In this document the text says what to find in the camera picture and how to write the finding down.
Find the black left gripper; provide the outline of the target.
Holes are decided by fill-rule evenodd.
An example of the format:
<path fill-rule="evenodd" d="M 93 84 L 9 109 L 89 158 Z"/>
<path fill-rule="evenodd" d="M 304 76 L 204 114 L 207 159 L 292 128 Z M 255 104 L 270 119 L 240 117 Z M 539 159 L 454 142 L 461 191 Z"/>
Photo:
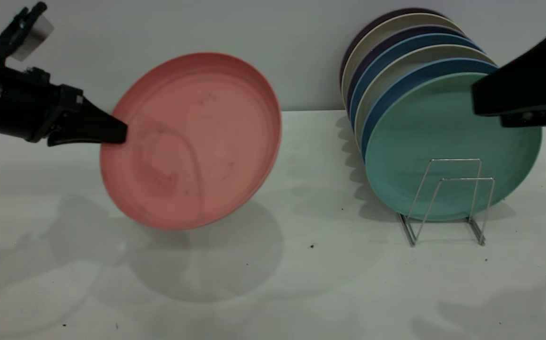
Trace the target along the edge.
<path fill-rule="evenodd" d="M 48 146 L 68 144 L 123 144 L 128 126 L 84 99 L 84 92 L 51 83 L 40 68 L 0 72 L 0 134 L 36 143 L 48 137 Z"/>

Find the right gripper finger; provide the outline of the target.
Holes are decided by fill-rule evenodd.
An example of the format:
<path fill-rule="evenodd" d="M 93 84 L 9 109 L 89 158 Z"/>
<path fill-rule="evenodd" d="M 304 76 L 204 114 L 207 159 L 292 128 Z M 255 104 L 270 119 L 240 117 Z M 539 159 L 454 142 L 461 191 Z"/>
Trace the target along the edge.
<path fill-rule="evenodd" d="M 471 94 L 477 116 L 546 117 L 546 37 L 476 81 Z"/>
<path fill-rule="evenodd" d="M 500 120 L 506 128 L 546 127 L 546 110 L 502 115 Z"/>

